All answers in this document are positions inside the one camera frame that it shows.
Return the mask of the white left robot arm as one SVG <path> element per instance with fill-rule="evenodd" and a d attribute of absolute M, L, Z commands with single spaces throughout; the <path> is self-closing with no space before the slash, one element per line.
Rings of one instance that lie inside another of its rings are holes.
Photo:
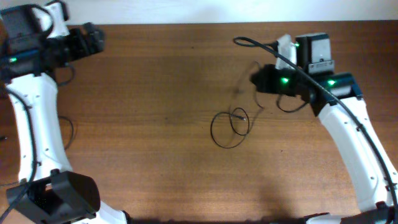
<path fill-rule="evenodd" d="M 12 103 L 21 162 L 9 210 L 34 223 L 130 223 L 100 199 L 95 181 L 73 171 L 57 113 L 58 68 L 104 50 L 104 32 L 88 22 L 69 29 L 67 5 L 25 4 L 1 10 L 1 81 Z"/>

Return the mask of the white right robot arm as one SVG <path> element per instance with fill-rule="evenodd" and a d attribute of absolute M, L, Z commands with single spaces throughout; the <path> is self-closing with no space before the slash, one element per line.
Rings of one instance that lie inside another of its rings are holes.
<path fill-rule="evenodd" d="M 326 128 L 351 178 L 357 215 L 320 213 L 302 223 L 397 223 L 397 170 L 388 158 L 350 73 L 335 73 L 328 34 L 284 35 L 271 44 L 250 41 L 277 61 L 251 77 L 256 90 L 300 96 Z"/>

